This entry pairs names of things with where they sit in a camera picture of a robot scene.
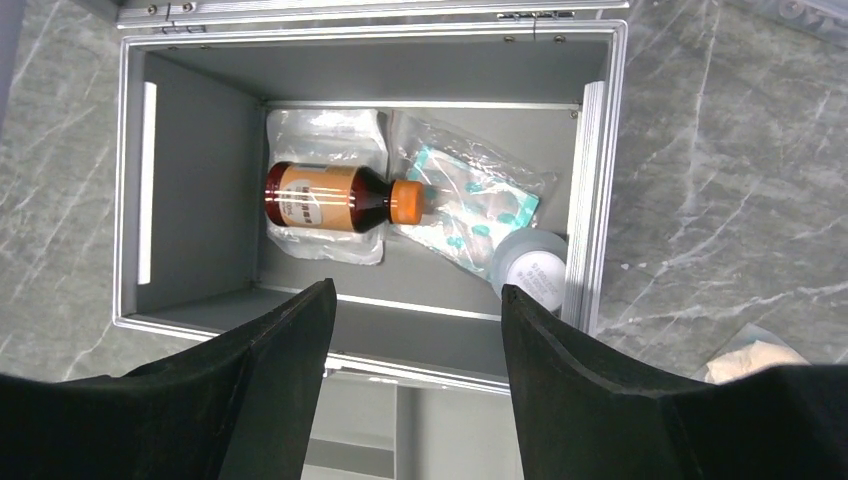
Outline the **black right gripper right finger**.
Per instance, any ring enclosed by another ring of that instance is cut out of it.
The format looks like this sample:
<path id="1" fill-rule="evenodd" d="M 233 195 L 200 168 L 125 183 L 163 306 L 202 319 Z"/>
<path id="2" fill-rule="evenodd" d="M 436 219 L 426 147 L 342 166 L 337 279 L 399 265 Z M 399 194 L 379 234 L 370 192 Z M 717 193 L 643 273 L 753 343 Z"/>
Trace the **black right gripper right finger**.
<path id="1" fill-rule="evenodd" d="M 715 385 L 640 362 L 520 288 L 501 331 L 528 479 L 843 479 L 847 369 L 775 366 Z"/>

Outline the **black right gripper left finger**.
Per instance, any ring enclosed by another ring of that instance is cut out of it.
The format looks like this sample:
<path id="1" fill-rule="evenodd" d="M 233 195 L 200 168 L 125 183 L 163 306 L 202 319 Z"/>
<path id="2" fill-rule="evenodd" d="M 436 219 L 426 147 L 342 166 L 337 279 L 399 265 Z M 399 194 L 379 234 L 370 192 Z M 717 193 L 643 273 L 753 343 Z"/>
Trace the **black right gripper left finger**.
<path id="1" fill-rule="evenodd" d="M 1 379 L 5 479 L 298 479 L 334 283 L 121 377 Z"/>

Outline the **white disinfectant bottle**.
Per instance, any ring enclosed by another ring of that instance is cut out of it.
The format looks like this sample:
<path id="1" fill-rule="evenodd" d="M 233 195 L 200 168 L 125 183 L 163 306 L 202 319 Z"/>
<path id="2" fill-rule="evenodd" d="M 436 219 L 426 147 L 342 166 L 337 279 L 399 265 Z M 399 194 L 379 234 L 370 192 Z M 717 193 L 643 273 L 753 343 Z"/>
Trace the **white disinfectant bottle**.
<path id="1" fill-rule="evenodd" d="M 567 240 L 554 232 L 515 230 L 495 249 L 489 282 L 499 298 L 504 285 L 514 285 L 556 313 L 564 299 L 567 249 Z"/>

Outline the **brown bottle orange cap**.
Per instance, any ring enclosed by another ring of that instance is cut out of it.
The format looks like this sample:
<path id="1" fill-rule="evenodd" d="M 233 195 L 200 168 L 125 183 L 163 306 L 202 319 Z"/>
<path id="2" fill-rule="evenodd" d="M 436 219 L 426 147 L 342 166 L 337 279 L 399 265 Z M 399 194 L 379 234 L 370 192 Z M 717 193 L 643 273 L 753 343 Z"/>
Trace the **brown bottle orange cap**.
<path id="1" fill-rule="evenodd" d="M 367 233 L 384 223 L 419 224 L 426 187 L 368 166 L 280 162 L 266 176 L 263 199 L 280 227 Z"/>

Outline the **teal patterned plaster bag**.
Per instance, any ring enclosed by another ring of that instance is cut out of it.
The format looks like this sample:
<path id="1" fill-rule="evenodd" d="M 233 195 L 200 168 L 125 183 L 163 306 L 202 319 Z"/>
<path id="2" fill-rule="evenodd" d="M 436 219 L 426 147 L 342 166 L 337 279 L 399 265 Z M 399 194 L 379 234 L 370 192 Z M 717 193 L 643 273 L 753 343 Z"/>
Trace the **teal patterned plaster bag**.
<path id="1" fill-rule="evenodd" d="M 536 225 L 559 182 L 554 171 L 404 111 L 390 114 L 387 133 L 394 174 L 425 187 L 421 222 L 395 232 L 485 280 L 499 244 Z"/>

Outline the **white gauze packet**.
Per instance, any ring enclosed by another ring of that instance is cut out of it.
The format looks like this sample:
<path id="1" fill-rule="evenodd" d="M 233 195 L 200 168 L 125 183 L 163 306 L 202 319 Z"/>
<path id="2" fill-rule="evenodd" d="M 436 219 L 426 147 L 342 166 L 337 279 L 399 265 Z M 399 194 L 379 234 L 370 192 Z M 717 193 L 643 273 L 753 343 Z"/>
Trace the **white gauze packet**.
<path id="1" fill-rule="evenodd" d="M 277 109 L 268 114 L 269 164 L 280 162 L 368 166 L 385 176 L 389 155 L 380 113 L 375 109 Z M 271 240 L 304 260 L 373 266 L 384 256 L 386 228 L 367 233 L 284 228 L 269 222 Z"/>

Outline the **grey metal medicine case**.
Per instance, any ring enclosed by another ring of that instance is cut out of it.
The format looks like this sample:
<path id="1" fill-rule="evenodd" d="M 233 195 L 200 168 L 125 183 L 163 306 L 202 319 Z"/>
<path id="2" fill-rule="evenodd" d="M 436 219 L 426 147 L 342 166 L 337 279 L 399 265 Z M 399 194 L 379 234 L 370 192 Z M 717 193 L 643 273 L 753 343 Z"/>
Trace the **grey metal medicine case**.
<path id="1" fill-rule="evenodd" d="M 206 340 L 330 279 L 330 369 L 507 393 L 504 284 L 595 330 L 621 8 L 121 8 L 114 323 Z"/>

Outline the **grey plastic divided tray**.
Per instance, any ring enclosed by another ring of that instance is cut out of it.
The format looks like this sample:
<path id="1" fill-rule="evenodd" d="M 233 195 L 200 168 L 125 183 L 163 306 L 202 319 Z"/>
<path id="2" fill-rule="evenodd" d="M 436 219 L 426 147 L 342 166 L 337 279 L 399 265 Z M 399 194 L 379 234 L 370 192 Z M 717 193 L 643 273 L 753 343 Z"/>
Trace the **grey plastic divided tray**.
<path id="1" fill-rule="evenodd" d="M 394 378 L 324 379 L 305 479 L 521 479 L 507 396 Z"/>

